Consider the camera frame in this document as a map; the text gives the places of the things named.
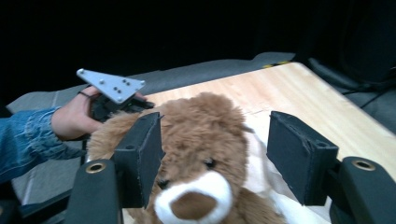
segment hand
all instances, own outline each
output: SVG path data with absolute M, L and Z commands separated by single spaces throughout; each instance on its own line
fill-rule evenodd
M 91 118 L 92 99 L 88 96 L 99 94 L 95 87 L 82 90 L 84 94 L 78 94 L 67 105 L 55 111 L 51 118 L 52 130 L 61 140 L 71 140 L 81 137 L 86 133 L 98 130 L 102 123 Z M 147 100 L 141 93 L 137 97 Z

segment denim jacket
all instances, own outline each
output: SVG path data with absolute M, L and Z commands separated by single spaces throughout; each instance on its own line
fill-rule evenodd
M 0 119 L 0 183 L 23 175 L 47 160 L 82 156 L 52 131 L 50 120 L 59 107 L 27 110 Z

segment screw hole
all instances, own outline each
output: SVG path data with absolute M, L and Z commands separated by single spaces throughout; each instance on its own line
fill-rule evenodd
M 375 166 L 372 165 L 368 161 L 353 161 L 352 162 L 356 167 L 365 171 L 373 171 L 375 170 Z
M 97 163 L 94 163 L 94 164 L 88 166 L 85 171 L 89 174 L 96 174 L 96 173 L 99 173 L 99 172 L 105 170 L 105 168 L 106 168 L 106 165 L 104 163 L 97 162 Z

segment teddy bear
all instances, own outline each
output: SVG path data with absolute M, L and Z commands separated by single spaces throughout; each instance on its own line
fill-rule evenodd
M 284 223 L 268 199 L 244 188 L 248 141 L 241 109 L 203 92 L 143 113 L 115 114 L 88 143 L 90 160 L 109 159 L 141 116 L 160 112 L 163 151 L 148 207 L 128 209 L 134 223 Z

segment wooden table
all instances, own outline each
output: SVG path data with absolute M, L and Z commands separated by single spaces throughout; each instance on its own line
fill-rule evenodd
M 340 147 L 338 159 L 381 164 L 396 180 L 396 136 L 300 63 L 288 63 L 148 96 L 156 105 L 202 91 L 228 96 L 266 130 L 272 110 L 289 113 Z

